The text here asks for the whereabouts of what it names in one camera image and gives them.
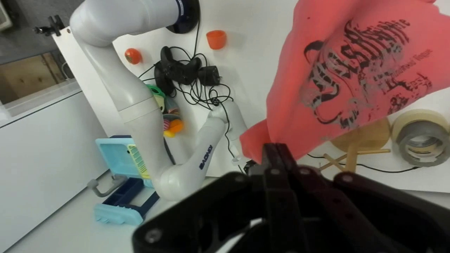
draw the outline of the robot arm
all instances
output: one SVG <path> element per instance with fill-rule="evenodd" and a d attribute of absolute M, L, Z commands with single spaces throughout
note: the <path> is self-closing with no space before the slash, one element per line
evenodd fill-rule
<path fill-rule="evenodd" d="M 173 25 L 186 14 L 183 3 L 183 0 L 86 0 L 70 18 L 72 32 L 101 76 L 115 110 L 139 149 L 158 194 L 170 201 L 184 198 L 201 187 L 228 120 L 232 141 L 239 142 L 239 135 L 246 129 L 239 108 L 227 101 L 210 114 L 198 134 L 194 155 L 184 164 L 172 164 L 163 145 L 163 118 L 159 107 L 141 80 L 125 69 L 113 41 L 124 34 L 142 34 Z"/>

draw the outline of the orange ball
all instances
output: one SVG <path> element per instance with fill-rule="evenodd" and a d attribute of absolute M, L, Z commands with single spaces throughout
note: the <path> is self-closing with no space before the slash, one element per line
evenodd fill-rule
<path fill-rule="evenodd" d="M 174 120 L 169 124 L 169 129 L 165 131 L 165 138 L 174 138 L 184 129 L 184 122 L 182 120 Z"/>
<path fill-rule="evenodd" d="M 225 31 L 215 30 L 207 34 L 208 44 L 211 49 L 222 49 L 227 45 L 227 34 Z"/>
<path fill-rule="evenodd" d="M 135 49 L 135 48 L 128 48 L 125 51 L 125 58 L 129 63 L 132 65 L 138 65 L 142 62 L 142 53 L 141 51 Z"/>

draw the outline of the cabinet door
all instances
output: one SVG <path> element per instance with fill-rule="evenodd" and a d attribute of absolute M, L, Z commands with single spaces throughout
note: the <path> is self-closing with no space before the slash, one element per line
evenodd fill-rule
<path fill-rule="evenodd" d="M 94 145 L 104 136 L 83 93 L 0 128 L 0 252 L 107 170 Z"/>

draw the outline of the tape roll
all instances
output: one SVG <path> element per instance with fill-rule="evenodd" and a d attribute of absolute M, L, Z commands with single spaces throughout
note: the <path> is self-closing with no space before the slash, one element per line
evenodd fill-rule
<path fill-rule="evenodd" d="M 392 139 L 399 155 L 414 166 L 432 167 L 450 157 L 447 121 L 433 111 L 401 115 L 392 125 Z"/>

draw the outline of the white surface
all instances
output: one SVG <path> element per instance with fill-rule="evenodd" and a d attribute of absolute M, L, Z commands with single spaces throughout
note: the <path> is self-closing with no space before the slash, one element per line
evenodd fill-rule
<path fill-rule="evenodd" d="M 110 186 L 113 186 L 111 179 L 104 176 L 100 180 L 100 190 Z M 7 253 L 132 253 L 131 235 L 138 226 L 100 225 L 94 221 L 93 207 L 104 200 L 89 190 L 83 191 Z M 159 201 L 146 218 L 151 219 L 169 207 L 172 204 Z"/>
<path fill-rule="evenodd" d="M 94 138 L 104 131 L 82 93 L 0 128 L 0 252 L 106 172 Z"/>

